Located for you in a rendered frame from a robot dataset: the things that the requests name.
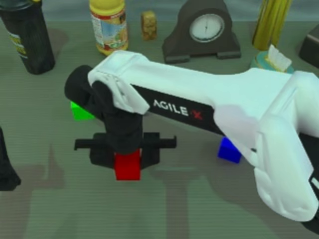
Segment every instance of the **tabletop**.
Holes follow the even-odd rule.
[[[315,22],[288,22],[278,46],[297,70],[319,69],[298,57]],[[77,138],[103,132],[97,120],[75,121],[64,96],[68,75],[95,66],[104,56],[90,22],[48,22],[55,68],[26,72],[0,25],[0,125],[8,154],[22,184],[0,193],[3,239],[315,239],[301,224],[285,219],[261,201],[253,167],[217,158],[221,137],[156,115],[144,130],[177,136],[161,163],[142,172],[139,182],[117,182],[110,169],[90,163],[88,150],[73,150]],[[144,42],[132,22],[130,50],[163,62],[161,44],[174,24],[159,22],[156,40]],[[248,69],[258,52],[251,44],[254,24],[234,23],[242,58],[192,58],[180,67],[214,74]]]

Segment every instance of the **plastic bottle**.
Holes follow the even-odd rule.
[[[42,74],[55,65],[42,2],[0,0],[0,16],[27,71]]]
[[[90,0],[96,47],[105,55],[128,48],[124,0]]]

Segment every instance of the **yellow bottle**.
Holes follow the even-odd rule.
[[[128,48],[124,0],[90,0],[96,47],[105,55]]]

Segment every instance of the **black tumbler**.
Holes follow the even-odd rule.
[[[0,16],[27,71],[42,74],[55,65],[40,0],[0,0]]]

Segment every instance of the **gray wall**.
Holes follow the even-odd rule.
[[[185,0],[126,0],[130,20],[152,9],[159,20],[175,20]],[[225,0],[233,20],[255,20],[262,0]],[[88,0],[43,0],[46,20],[89,20]],[[319,21],[319,0],[294,0],[288,20]]]

